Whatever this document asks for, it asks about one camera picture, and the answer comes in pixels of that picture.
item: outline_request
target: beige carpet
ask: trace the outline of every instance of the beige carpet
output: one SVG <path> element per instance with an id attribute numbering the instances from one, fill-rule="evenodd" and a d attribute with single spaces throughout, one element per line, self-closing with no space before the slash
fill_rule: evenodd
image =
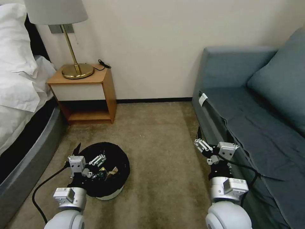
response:
<path id="1" fill-rule="evenodd" d="M 112 142 L 129 157 L 131 173 L 115 199 L 87 197 L 87 229 L 206 228 L 209 167 L 193 147 L 197 127 L 190 102 L 120 104 L 113 125 L 69 127 L 39 183 L 59 170 L 80 142 L 81 149 L 96 142 Z M 37 192 L 37 203 L 47 219 L 58 212 L 52 195 L 57 187 L 70 182 L 70 173 L 66 169 Z M 31 195 L 7 226 L 43 227 Z"/>

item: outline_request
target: white pillow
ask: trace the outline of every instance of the white pillow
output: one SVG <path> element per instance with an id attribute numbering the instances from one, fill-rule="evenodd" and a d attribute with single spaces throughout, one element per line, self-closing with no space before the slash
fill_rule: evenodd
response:
<path id="1" fill-rule="evenodd" d="M 0 69 L 0 105 L 35 112 L 39 101 L 31 80 Z"/>
<path id="2" fill-rule="evenodd" d="M 10 3 L 0 6 L 0 69 L 26 72 L 32 76 L 37 63 L 24 25 L 25 19 L 24 5 Z"/>

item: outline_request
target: white wall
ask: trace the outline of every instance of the white wall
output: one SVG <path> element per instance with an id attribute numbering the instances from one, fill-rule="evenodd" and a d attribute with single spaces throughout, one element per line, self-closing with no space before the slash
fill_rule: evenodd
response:
<path id="1" fill-rule="evenodd" d="M 83 2 L 89 20 L 73 25 L 75 55 L 112 66 L 118 99 L 190 97 L 204 47 L 280 46 L 305 21 L 304 0 Z M 72 63 L 62 34 L 38 30 L 56 67 Z"/>

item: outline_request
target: blue sofa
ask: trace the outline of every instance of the blue sofa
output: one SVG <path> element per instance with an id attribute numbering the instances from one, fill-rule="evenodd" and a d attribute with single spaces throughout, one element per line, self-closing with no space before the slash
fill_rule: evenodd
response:
<path id="1" fill-rule="evenodd" d="M 193 107 L 209 144 L 239 144 L 233 160 L 262 174 L 243 206 L 254 229 L 305 228 L 303 61 L 303 30 L 279 51 L 220 46 L 207 47 L 202 55 Z M 208 99 L 201 106 L 202 93 Z M 232 172 L 248 183 L 254 177 L 237 166 Z"/>

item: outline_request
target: black cable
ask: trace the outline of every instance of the black cable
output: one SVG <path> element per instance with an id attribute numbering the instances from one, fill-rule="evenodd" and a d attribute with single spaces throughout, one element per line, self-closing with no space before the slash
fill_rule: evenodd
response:
<path id="1" fill-rule="evenodd" d="M 101 59 L 98 60 L 98 63 L 99 63 L 100 65 L 104 66 L 103 69 L 98 69 L 98 68 L 94 67 L 94 69 L 96 69 L 96 70 L 98 70 L 98 71 L 102 71 L 102 70 L 104 70 L 105 68 L 111 68 L 111 66 L 105 64 Z"/>
<path id="2" fill-rule="evenodd" d="M 44 212 L 41 210 L 41 208 L 38 206 L 38 204 L 35 201 L 35 194 L 38 191 L 38 189 L 43 186 L 45 183 L 47 183 L 50 179 L 52 179 L 53 177 L 55 177 L 56 175 L 60 174 L 62 171 L 64 171 L 66 168 L 68 168 L 70 166 L 69 162 L 66 162 L 64 167 L 62 169 L 60 169 L 59 171 L 57 171 L 56 173 L 54 173 L 52 176 L 50 176 L 48 179 L 46 179 L 44 182 L 42 182 L 40 185 L 37 186 L 37 188 L 34 190 L 33 194 L 32 194 L 32 202 L 34 204 L 34 206 L 37 208 L 37 210 L 39 211 L 39 213 L 41 214 L 42 218 L 44 219 L 45 224 L 47 224 L 48 220 L 44 215 Z"/>
<path id="3" fill-rule="evenodd" d="M 251 190 L 251 188 L 253 187 L 253 185 L 254 185 L 256 179 L 257 179 L 258 177 L 261 177 L 261 176 L 262 176 L 258 171 L 256 171 L 255 169 L 253 169 L 253 168 L 250 167 L 250 166 L 242 165 L 242 164 L 238 164 L 238 163 L 236 163 L 236 162 L 230 161 L 230 160 L 224 158 L 224 157 L 221 156 L 221 155 L 218 155 L 218 157 L 220 157 L 222 160 L 224 160 L 224 161 L 226 161 L 226 162 L 228 162 L 228 163 L 231 163 L 231 164 L 233 164 L 233 165 L 236 165 L 236 166 L 239 166 L 239 167 L 242 167 L 242 168 L 246 168 L 246 169 L 249 169 L 249 170 L 252 170 L 253 172 L 255 172 L 254 178 L 252 179 L 252 181 L 251 181 L 250 184 L 248 185 L 248 189 L 249 189 L 248 192 L 250 192 L 250 190 Z M 245 201 L 245 198 L 246 198 L 246 195 L 247 195 L 248 192 L 246 192 L 246 193 L 242 196 L 242 198 L 241 198 L 241 207 L 242 207 L 243 204 L 244 204 L 244 201 Z"/>
<path id="4" fill-rule="evenodd" d="M 96 70 L 98 70 L 98 71 L 102 71 L 102 70 L 105 69 L 105 66 L 104 66 L 102 69 L 98 69 L 98 68 L 96 68 L 96 67 L 94 67 L 94 69 L 96 69 Z"/>
<path id="5" fill-rule="evenodd" d="M 228 163 L 231 163 L 231 164 L 233 164 L 233 165 L 236 165 L 236 166 L 239 166 L 239 167 L 243 167 L 243 168 L 246 168 L 246 169 L 250 169 L 250 170 L 252 170 L 253 172 L 255 172 L 255 174 L 260 175 L 260 173 L 258 173 L 258 171 L 256 171 L 255 169 L 253 169 L 253 168 L 250 167 L 250 166 L 242 165 L 242 164 L 238 164 L 238 163 L 236 163 L 236 162 L 230 161 L 230 160 L 224 158 L 223 156 L 221 156 L 220 154 L 217 155 L 217 156 L 220 157 L 222 160 L 228 162 Z"/>

